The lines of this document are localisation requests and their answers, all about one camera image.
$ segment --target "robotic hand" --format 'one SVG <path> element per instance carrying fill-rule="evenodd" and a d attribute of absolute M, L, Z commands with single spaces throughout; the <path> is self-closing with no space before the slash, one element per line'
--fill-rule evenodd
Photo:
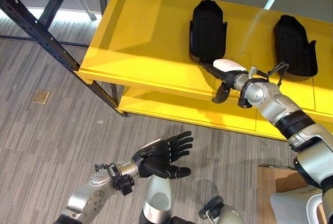
<path fill-rule="evenodd" d="M 176 179 L 191 174 L 187 167 L 177 167 L 170 163 L 184 155 L 189 155 L 193 141 L 190 131 L 161 140 L 158 139 L 138 150 L 132 159 L 124 164 L 111 163 L 95 165 L 96 173 L 89 182 L 76 189 L 67 207 L 54 224 L 91 223 L 101 211 L 105 202 L 117 191 L 123 195 L 132 192 L 134 178 L 149 177 L 152 174 Z"/>
<path fill-rule="evenodd" d="M 135 162 L 140 177 L 149 177 L 152 174 L 168 179 L 189 176 L 191 170 L 187 167 L 177 167 L 170 163 L 180 157 L 189 155 L 192 148 L 193 137 L 186 131 L 166 140 L 156 140 L 138 150 L 132 160 Z"/>

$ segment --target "yellow shelf board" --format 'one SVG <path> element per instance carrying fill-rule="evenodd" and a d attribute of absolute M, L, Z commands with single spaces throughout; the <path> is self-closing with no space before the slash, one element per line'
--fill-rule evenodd
<path fill-rule="evenodd" d="M 333 116 L 333 26 L 314 20 L 307 20 L 306 26 L 309 38 L 317 40 L 318 74 L 313 77 L 315 111 Z"/>
<path fill-rule="evenodd" d="M 193 63 L 188 54 L 188 25 L 200 1 L 111 0 L 78 75 L 85 81 L 104 81 L 210 101 L 221 82 Z M 263 71 L 274 67 L 273 27 L 282 13 L 217 3 L 228 22 L 224 57 L 247 69 L 252 65 Z M 332 108 L 318 102 L 323 91 L 330 93 L 328 81 L 333 81 L 333 73 L 326 72 L 333 66 L 330 51 L 333 44 L 329 42 L 332 25 L 303 17 L 297 19 L 308 28 L 309 40 L 318 39 L 319 74 L 303 82 L 284 80 L 281 91 L 314 116 L 327 120 L 333 116 Z M 277 82 L 277 79 L 276 75 L 271 80 Z M 229 102 L 236 104 L 238 95 L 232 91 Z"/>
<path fill-rule="evenodd" d="M 215 104 L 205 100 L 127 86 L 124 89 L 119 109 L 168 120 L 284 140 L 284 137 L 279 133 L 256 131 L 256 109 L 242 109 L 229 103 Z"/>

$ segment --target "black metal frame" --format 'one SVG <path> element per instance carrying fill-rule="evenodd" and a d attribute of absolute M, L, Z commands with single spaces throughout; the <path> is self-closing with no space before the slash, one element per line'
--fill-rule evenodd
<path fill-rule="evenodd" d="M 60 0 L 55 0 L 55 7 L 60 7 Z M 112 98 L 108 95 L 95 81 L 92 84 L 85 83 L 79 76 L 76 75 L 80 68 L 80 65 L 74 60 L 74 58 L 61 46 L 61 44 L 49 33 L 47 26 L 49 21 L 53 20 L 53 13 L 47 13 L 45 16 L 45 25 L 37 20 L 25 7 L 20 0 L 0 0 L 0 9 L 11 18 L 18 26 L 20 26 L 32 40 L 36 41 L 41 47 L 43 47 L 52 57 L 54 57 L 63 67 L 70 71 L 77 79 L 79 79 L 85 86 L 99 96 L 106 104 L 111 106 L 121 116 L 126 116 L 126 113 L 120 113 L 116 108 L 118 107 L 117 98 Z M 114 92 L 113 85 L 112 94 L 115 96 L 117 92 Z"/>

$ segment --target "gray carpet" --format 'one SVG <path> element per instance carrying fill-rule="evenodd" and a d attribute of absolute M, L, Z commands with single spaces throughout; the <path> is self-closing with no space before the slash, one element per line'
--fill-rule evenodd
<path fill-rule="evenodd" d="M 54 22 L 58 40 L 89 43 L 95 22 Z M 6 17 L 0 34 L 21 35 Z M 78 61 L 85 48 L 66 46 Z M 47 104 L 32 103 L 37 90 Z M 93 174 L 94 163 L 128 161 L 144 144 L 185 130 L 193 132 L 190 156 L 176 164 L 191 176 L 173 182 L 173 214 L 196 223 L 216 195 L 246 223 L 257 223 L 257 166 L 290 166 L 285 142 L 131 114 L 117 115 L 102 100 L 29 41 L 0 39 L 0 223 L 53 223 L 73 190 Z M 133 193 L 112 197 L 94 223 L 137 223 L 147 179 Z"/>

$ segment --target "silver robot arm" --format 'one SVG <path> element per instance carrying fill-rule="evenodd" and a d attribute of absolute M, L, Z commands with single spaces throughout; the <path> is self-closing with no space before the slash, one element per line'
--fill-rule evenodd
<path fill-rule="evenodd" d="M 139 149 L 124 164 L 95 165 L 96 173 L 71 195 L 67 207 L 54 224 L 91 223 L 117 191 L 123 195 L 132 192 L 135 177 L 155 175 L 159 179 L 177 179 L 189 176 L 189 168 L 172 163 L 189 155 L 193 141 L 190 135 L 191 132 L 186 131 L 168 139 L 155 140 Z"/>
<path fill-rule="evenodd" d="M 309 184 L 323 189 L 324 212 L 333 221 L 333 135 L 281 93 L 281 79 L 278 85 L 270 83 L 269 72 L 265 74 L 252 67 L 248 73 L 230 60 L 216 60 L 204 67 L 223 81 L 224 95 L 219 98 L 226 99 L 230 88 L 240 91 L 238 105 L 255 106 L 284 135 L 290 148 L 298 153 L 294 159 L 297 171 Z M 254 78 L 254 74 L 264 78 Z"/>
<path fill-rule="evenodd" d="M 106 201 L 117 191 L 120 190 L 124 195 L 132 191 L 133 178 L 138 175 L 138 168 L 133 161 L 125 164 L 103 164 L 95 168 L 96 173 L 88 183 L 75 190 L 67 207 L 54 224 L 91 223 Z"/>

